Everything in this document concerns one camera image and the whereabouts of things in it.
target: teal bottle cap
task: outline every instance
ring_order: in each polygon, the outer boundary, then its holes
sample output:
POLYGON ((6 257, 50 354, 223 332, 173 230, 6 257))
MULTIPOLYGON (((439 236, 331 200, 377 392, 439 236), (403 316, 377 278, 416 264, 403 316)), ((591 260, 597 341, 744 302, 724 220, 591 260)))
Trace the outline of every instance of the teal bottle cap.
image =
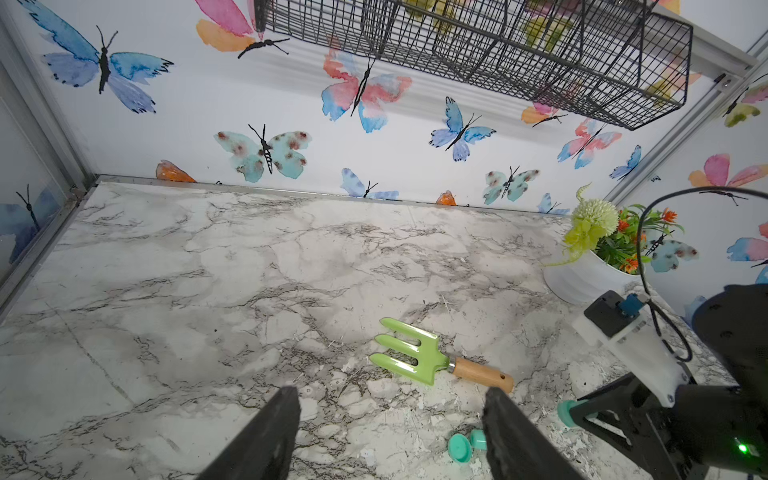
POLYGON ((485 442, 485 432, 481 429, 474 429, 469 434, 469 445, 475 450, 488 450, 488 444, 485 442))
POLYGON ((461 433, 456 433, 448 440, 448 455, 457 463, 468 463, 472 458, 472 446, 461 433))

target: wire basket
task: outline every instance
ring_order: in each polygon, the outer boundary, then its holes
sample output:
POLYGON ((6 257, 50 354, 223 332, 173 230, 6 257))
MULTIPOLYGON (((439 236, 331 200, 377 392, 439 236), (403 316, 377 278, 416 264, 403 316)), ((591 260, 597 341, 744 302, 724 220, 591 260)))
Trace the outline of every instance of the wire basket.
POLYGON ((693 27, 643 0, 256 0, 318 45, 634 130, 677 110, 693 27))

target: green hand rake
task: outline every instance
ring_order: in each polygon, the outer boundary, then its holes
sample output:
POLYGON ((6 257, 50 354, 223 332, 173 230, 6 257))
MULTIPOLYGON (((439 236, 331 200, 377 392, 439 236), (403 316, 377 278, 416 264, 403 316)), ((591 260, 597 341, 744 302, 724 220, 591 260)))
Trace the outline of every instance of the green hand rake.
POLYGON ((381 323, 388 329, 395 330, 419 341, 419 345, 416 346, 394 336, 376 336, 376 342, 379 345, 403 353, 416 360, 416 365, 411 365, 402 360, 393 359, 391 356, 384 355, 383 353, 374 353, 370 356, 371 362, 390 372, 399 373, 427 385, 434 385, 435 372, 447 369, 457 377, 479 383, 480 385, 497 386, 507 393, 511 392, 512 387, 515 386, 515 381, 506 373, 501 373, 496 369, 461 357, 443 355, 438 350, 440 337, 434 333, 389 317, 382 318, 381 323))

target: green prongs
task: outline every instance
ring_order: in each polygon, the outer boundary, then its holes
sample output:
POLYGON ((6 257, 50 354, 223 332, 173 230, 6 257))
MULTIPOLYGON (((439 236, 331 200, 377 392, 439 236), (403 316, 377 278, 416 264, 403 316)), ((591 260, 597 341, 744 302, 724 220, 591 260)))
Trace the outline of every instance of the green prongs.
POLYGON ((372 354, 369 357, 371 362, 390 372, 399 373, 427 385, 434 385, 435 372, 447 369, 449 363, 449 358, 438 350, 440 337, 389 317, 382 318, 381 323, 390 330, 395 330, 421 342, 419 346, 416 346, 403 342, 394 336, 383 334, 377 335, 375 338, 379 345, 415 358, 418 365, 410 365, 383 353, 372 354))

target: yellow-green flower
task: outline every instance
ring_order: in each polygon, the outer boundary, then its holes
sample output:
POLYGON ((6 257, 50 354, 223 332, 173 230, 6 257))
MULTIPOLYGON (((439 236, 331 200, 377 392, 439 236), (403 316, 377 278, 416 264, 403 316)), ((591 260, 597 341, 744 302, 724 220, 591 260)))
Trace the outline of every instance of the yellow-green flower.
POLYGON ((579 204, 574 208, 573 218, 574 220, 586 220, 595 227, 602 227, 605 230, 603 237, 610 235, 616 231, 616 226, 619 224, 619 213, 611 202, 599 198, 585 200, 581 193, 587 190, 589 185, 584 185, 576 191, 579 204))
POLYGON ((613 204, 598 198, 585 200, 581 196, 587 187, 589 185, 584 185, 576 192, 579 204, 574 208, 573 227, 563 238, 570 256, 564 263, 575 262, 584 252, 597 248, 598 240, 616 231, 619 223, 619 213, 613 204))

